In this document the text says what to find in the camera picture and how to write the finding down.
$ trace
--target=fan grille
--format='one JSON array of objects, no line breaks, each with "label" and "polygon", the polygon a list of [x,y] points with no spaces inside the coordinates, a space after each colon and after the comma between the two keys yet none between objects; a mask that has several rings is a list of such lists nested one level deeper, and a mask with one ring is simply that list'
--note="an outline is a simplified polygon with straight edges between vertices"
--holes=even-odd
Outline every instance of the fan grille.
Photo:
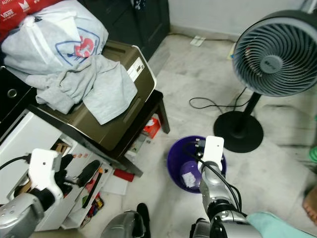
[{"label": "fan grille", "polygon": [[293,18],[260,21],[242,34],[233,65],[251,90],[267,96],[293,95],[317,80],[317,30]]}]

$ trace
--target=white plastic bag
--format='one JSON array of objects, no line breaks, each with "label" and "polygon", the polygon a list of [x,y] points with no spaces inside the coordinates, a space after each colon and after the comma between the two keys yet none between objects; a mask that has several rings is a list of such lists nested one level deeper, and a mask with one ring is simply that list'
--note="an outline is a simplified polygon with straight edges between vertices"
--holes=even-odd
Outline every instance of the white plastic bag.
[{"label": "white plastic bag", "polygon": [[1,45],[4,64],[27,74],[77,68],[99,55],[108,32],[77,0],[64,0],[26,17]]}]

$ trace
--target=standing fan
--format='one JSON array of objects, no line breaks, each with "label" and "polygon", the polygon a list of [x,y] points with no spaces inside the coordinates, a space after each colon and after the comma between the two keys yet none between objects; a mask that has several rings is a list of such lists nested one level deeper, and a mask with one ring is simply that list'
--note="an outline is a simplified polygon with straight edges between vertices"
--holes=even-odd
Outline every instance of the standing fan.
[{"label": "standing fan", "polygon": [[245,153],[262,142],[263,129],[253,116],[261,95],[282,97],[303,92],[317,81],[317,17],[287,10],[270,14],[239,38],[233,58],[239,80],[254,91],[243,112],[227,112],[213,131],[228,150]]}]

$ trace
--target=light blue cloth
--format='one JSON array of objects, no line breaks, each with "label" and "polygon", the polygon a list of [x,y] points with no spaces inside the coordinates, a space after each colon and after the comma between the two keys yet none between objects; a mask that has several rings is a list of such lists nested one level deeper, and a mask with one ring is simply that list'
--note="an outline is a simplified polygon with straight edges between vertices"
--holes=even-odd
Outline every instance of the light blue cloth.
[{"label": "light blue cloth", "polygon": [[248,215],[247,220],[261,233],[263,238],[315,238],[315,236],[292,227],[271,213],[257,212]]}]

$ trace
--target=black cabinet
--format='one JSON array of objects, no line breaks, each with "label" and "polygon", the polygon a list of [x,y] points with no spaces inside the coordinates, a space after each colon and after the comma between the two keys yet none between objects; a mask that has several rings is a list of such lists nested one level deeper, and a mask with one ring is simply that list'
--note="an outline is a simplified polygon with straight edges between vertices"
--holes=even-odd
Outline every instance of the black cabinet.
[{"label": "black cabinet", "polygon": [[109,39],[137,45],[148,60],[169,32],[168,0],[145,0],[136,10],[130,0],[79,0],[109,32]]}]

